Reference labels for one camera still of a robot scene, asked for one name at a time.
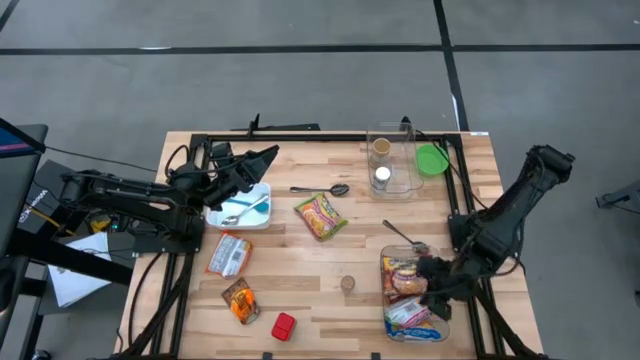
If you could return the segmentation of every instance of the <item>white paper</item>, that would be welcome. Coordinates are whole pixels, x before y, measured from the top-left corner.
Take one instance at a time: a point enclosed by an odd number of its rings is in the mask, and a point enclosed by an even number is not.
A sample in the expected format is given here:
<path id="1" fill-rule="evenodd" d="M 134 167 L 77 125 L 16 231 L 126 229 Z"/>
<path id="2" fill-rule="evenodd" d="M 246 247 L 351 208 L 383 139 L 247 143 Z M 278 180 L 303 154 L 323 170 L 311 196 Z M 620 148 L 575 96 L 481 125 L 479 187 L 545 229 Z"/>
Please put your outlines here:
<path id="1" fill-rule="evenodd" d="M 108 253 L 109 248 L 106 233 L 97 233 L 84 239 L 73 241 L 67 244 L 67 246 L 88 253 L 98 253 L 94 256 L 111 261 L 111 256 Z M 56 293 L 56 299 L 58 300 L 58 306 L 60 307 L 67 307 L 92 292 L 110 284 L 109 281 L 78 274 L 57 266 L 48 265 L 48 267 Z"/>

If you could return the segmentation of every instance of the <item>green lid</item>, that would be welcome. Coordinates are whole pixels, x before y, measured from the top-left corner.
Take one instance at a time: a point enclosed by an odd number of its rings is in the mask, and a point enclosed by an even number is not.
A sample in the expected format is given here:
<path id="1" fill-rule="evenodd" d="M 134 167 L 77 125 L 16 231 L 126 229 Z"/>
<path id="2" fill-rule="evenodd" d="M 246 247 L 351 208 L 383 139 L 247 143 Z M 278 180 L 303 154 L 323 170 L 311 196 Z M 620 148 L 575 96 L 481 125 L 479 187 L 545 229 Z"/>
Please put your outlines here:
<path id="1" fill-rule="evenodd" d="M 418 171 L 422 175 L 438 175 L 449 167 L 449 155 L 435 144 L 422 145 L 416 151 Z"/>

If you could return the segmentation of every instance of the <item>red block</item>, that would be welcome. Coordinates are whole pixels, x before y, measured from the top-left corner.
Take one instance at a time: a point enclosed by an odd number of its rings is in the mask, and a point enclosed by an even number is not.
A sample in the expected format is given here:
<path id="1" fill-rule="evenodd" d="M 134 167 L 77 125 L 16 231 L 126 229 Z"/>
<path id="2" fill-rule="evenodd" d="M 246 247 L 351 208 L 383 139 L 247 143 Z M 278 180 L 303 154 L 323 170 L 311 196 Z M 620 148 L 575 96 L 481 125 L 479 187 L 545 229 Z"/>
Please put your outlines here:
<path id="1" fill-rule="evenodd" d="M 271 330 L 271 336 L 281 341 L 289 341 L 295 326 L 296 319 L 293 316 L 280 313 L 276 319 L 276 324 L 273 325 Z"/>

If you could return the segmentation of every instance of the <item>white plate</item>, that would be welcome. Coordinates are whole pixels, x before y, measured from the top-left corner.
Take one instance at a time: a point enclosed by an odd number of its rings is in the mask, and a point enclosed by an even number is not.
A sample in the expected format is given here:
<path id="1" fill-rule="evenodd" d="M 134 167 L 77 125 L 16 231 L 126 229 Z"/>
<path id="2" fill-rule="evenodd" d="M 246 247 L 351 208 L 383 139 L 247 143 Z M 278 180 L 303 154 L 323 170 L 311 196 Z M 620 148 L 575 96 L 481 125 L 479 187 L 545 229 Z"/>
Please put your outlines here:
<path id="1" fill-rule="evenodd" d="M 222 225 L 222 220 L 231 215 L 237 215 L 246 208 L 245 205 L 236 204 L 231 202 L 222 203 L 222 211 L 211 211 L 207 208 L 207 222 L 221 230 L 260 230 L 269 227 L 269 220 L 271 218 L 271 186 L 267 183 L 258 183 L 253 186 L 248 193 L 238 193 L 232 199 L 253 203 L 258 200 L 262 194 L 269 194 L 267 204 L 269 204 L 269 211 L 267 213 L 259 213 L 258 211 L 251 210 L 240 218 L 240 221 L 236 225 Z"/>

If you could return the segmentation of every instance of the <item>computer monitor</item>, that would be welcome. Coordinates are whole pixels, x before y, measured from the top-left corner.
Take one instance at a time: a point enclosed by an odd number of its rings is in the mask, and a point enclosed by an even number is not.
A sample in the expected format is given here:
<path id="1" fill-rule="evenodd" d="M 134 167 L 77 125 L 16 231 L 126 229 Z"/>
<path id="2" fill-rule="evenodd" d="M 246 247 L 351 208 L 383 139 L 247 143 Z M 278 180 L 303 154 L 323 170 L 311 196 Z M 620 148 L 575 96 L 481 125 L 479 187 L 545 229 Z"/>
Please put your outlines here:
<path id="1" fill-rule="evenodd" d="M 42 154 L 46 147 L 0 118 L 0 159 Z"/>

